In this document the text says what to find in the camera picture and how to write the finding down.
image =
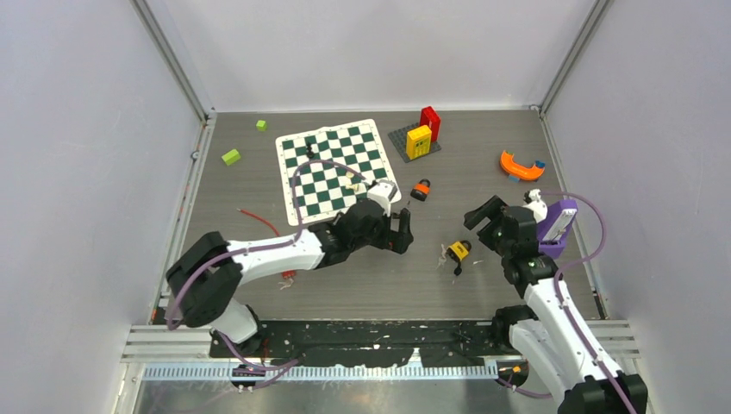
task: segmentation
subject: red cable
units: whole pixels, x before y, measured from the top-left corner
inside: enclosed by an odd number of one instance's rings
[[[262,343],[261,346],[264,348],[264,356],[261,357],[261,365],[264,365],[264,361],[266,358],[269,357],[269,338],[266,338]]]
[[[251,211],[246,211],[246,210],[243,210],[243,209],[237,209],[237,210],[240,211],[240,212],[242,212],[242,213],[244,213],[244,214],[246,214],[247,216],[253,217],[253,218],[259,220],[260,222],[266,224],[267,226],[269,226],[269,229],[272,229],[272,231],[274,232],[275,235],[279,236],[279,232],[277,231],[277,228],[274,227],[273,224],[267,222],[265,218],[260,217],[260,216],[257,216],[255,214],[253,214]]]
[[[259,220],[260,222],[266,224],[269,227],[269,229],[272,229],[272,231],[274,232],[274,235],[279,236],[279,232],[277,231],[277,228],[274,227],[274,224],[269,223],[264,217],[257,216],[256,214],[253,214],[251,211],[246,211],[243,209],[237,209],[237,210],[240,211],[241,213],[246,214],[247,216],[250,216],[251,218],[255,218],[255,219]],[[290,279],[290,278],[294,277],[296,274],[297,273],[294,270],[288,270],[286,272],[282,272],[282,277],[285,279]]]

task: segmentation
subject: yellow toy object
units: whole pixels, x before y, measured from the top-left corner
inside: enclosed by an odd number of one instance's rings
[[[457,262],[457,268],[454,269],[454,276],[462,274],[462,260],[467,257],[470,250],[472,250],[472,243],[467,240],[456,241],[447,248],[447,256]]]
[[[225,153],[221,158],[227,166],[231,166],[231,164],[234,164],[236,161],[241,159],[241,154],[239,154],[239,152],[235,149],[232,149],[231,151]]]
[[[432,142],[432,130],[428,125],[411,129],[406,133],[406,155],[410,160],[429,154]]]

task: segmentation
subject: orange curved toy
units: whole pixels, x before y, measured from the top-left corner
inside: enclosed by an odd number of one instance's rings
[[[525,181],[535,181],[545,170],[546,164],[536,161],[530,168],[522,166],[513,161],[513,154],[508,151],[503,151],[500,155],[500,166],[505,170],[506,173],[510,174],[510,177],[522,179]]]

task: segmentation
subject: green block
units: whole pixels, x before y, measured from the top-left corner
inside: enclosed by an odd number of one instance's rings
[[[232,149],[231,151],[225,153],[221,158],[227,166],[230,166],[231,164],[234,164],[236,161],[241,159],[241,154],[239,154],[239,152],[235,149]]]

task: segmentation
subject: white wall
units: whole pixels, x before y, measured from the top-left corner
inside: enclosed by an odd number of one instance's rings
[[[198,121],[130,2],[74,0],[0,2],[0,124],[0,412],[103,413]]]
[[[218,111],[539,104],[594,3],[163,1]]]
[[[729,19],[723,1],[615,2],[548,114],[568,185],[607,216],[607,305],[669,414],[731,406]]]

